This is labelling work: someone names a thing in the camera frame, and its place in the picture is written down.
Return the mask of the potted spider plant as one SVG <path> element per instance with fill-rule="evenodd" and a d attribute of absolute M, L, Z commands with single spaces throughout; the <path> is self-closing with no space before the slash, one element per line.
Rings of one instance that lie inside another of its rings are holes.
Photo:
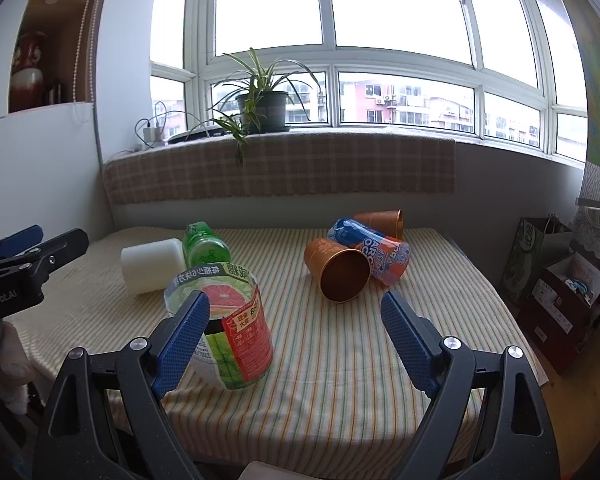
<path fill-rule="evenodd" d="M 299 87 L 305 84 L 308 88 L 321 89 L 321 83 L 309 66 L 293 58 L 276 58 L 265 65 L 253 48 L 223 56 L 239 66 L 236 73 L 242 75 L 242 79 L 233 79 L 230 74 L 213 85 L 232 90 L 211 104 L 209 117 L 198 119 L 194 129 L 208 131 L 210 125 L 215 125 L 228 133 L 235 141 L 236 165 L 242 167 L 244 147 L 250 136 L 285 131 L 288 103 L 299 104 L 304 116 L 309 118 Z"/>

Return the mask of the grapefruit label cut bottle cup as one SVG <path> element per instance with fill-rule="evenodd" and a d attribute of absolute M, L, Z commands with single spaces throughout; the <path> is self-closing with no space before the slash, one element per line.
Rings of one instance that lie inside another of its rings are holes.
<path fill-rule="evenodd" d="M 225 390 L 250 386 L 271 366 L 273 347 L 258 282 L 235 263 L 215 262 L 178 274 L 163 293 L 174 315 L 194 290 L 210 304 L 204 334 L 190 360 L 206 384 Z"/>

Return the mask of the dark tray on sill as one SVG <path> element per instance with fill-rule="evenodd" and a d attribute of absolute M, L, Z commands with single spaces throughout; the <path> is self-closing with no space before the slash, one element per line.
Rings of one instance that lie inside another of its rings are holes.
<path fill-rule="evenodd" d="M 168 143 L 173 145 L 183 142 L 192 142 L 201 139 L 215 138 L 216 136 L 224 136 L 224 134 L 225 130 L 220 127 L 213 127 L 210 129 L 198 128 L 171 136 Z"/>

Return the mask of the red vase on shelf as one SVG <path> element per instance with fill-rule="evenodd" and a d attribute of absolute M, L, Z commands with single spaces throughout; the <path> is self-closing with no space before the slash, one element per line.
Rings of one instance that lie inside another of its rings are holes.
<path fill-rule="evenodd" d="M 11 113 L 42 105 L 44 75 L 38 64 L 45 38 L 44 32 L 27 32 L 17 39 L 9 81 L 8 107 Z"/>

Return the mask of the green tea bottle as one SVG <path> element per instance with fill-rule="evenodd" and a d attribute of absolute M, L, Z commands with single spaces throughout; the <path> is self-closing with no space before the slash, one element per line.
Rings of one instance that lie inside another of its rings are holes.
<path fill-rule="evenodd" d="M 204 221 L 189 223 L 182 238 L 186 266 L 230 262 L 232 255 L 227 244 Z"/>

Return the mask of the front orange cup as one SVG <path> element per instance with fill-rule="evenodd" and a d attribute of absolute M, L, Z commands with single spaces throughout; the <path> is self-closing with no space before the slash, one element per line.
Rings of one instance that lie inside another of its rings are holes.
<path fill-rule="evenodd" d="M 350 301 L 370 280 L 370 262 L 360 250 L 327 238 L 311 240 L 303 261 L 322 295 L 335 304 Z"/>

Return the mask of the rear orange cup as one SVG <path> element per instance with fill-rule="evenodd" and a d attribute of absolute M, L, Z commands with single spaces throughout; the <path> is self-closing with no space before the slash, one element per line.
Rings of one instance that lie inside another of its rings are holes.
<path fill-rule="evenodd" d="M 353 219 L 385 236 L 403 240 L 404 225 L 401 209 L 359 212 L 353 216 Z"/>

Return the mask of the wooden shelf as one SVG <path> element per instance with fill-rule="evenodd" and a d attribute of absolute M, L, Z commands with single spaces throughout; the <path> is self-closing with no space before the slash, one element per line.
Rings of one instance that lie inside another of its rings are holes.
<path fill-rule="evenodd" d="M 38 64 L 44 75 L 41 106 L 95 99 L 100 14 L 102 0 L 27 1 L 17 39 L 27 32 L 46 35 Z"/>

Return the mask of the white window frame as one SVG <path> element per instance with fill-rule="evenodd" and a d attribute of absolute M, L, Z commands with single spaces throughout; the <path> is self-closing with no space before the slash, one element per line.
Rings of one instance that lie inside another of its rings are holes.
<path fill-rule="evenodd" d="M 235 113 L 252 54 L 274 66 L 289 127 L 412 128 L 585 159 L 583 68 L 562 0 L 154 0 L 163 135 Z"/>

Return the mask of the dark cardboard box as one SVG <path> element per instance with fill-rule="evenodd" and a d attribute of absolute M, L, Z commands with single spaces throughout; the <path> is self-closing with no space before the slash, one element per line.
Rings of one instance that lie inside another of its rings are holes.
<path fill-rule="evenodd" d="M 565 373 L 600 322 L 600 266 L 578 252 L 546 266 L 517 321 L 555 372 Z"/>

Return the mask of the orange cup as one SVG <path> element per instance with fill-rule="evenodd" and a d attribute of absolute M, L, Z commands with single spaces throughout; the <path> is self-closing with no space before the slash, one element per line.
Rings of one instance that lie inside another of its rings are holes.
<path fill-rule="evenodd" d="M 322 295 L 335 304 L 350 301 L 370 280 L 370 262 L 360 250 L 327 238 L 311 240 L 303 261 Z"/>
<path fill-rule="evenodd" d="M 401 209 L 359 212 L 353 216 L 353 219 L 385 236 L 403 240 L 404 225 Z"/>

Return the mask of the striped tablecloth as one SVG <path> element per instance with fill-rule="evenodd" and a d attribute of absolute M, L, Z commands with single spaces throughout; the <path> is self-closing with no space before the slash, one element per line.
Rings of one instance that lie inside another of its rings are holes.
<path fill-rule="evenodd" d="M 220 478 L 393 479 L 430 400 L 408 378 L 380 314 L 382 296 L 400 292 L 442 336 L 471 349 L 500 353 L 518 346 L 541 390 L 543 373 L 494 287 L 433 229 L 406 234 L 411 259 L 393 286 L 374 281 L 350 301 L 320 292 L 303 261 L 311 230 L 236 230 L 232 262 L 256 278 L 273 359 L 268 371 L 236 390 L 212 387 L 190 361 L 161 404 L 200 474 L 215 464 Z M 165 318 L 163 290 L 133 296 L 123 284 L 123 248 L 174 238 L 157 228 L 123 230 L 50 273 L 44 299 L 12 317 L 42 396 L 40 430 L 68 352 L 121 350 L 148 337 Z M 451 457 L 464 462 L 475 439 L 483 393 L 471 393 Z"/>

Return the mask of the green paper bag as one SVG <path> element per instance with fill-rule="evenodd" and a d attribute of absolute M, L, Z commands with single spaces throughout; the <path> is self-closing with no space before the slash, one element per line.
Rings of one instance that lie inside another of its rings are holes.
<path fill-rule="evenodd" d="M 512 248 L 498 284 L 498 292 L 518 308 L 544 266 L 569 254 L 572 231 L 554 214 L 544 218 L 521 218 Z"/>

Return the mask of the white plastic cup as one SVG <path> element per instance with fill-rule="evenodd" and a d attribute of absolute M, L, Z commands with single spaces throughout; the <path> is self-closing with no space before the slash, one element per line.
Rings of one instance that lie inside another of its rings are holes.
<path fill-rule="evenodd" d="M 125 286 L 132 295 L 166 289 L 186 270 L 182 242 L 176 238 L 123 248 L 120 262 Z"/>

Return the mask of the brown plaid cloth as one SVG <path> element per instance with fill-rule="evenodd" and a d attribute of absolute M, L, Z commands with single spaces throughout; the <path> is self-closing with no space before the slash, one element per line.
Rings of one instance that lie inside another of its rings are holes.
<path fill-rule="evenodd" d="M 110 203 L 348 193 L 452 193 L 452 140 L 390 133 L 268 133 L 155 148 L 107 162 Z"/>

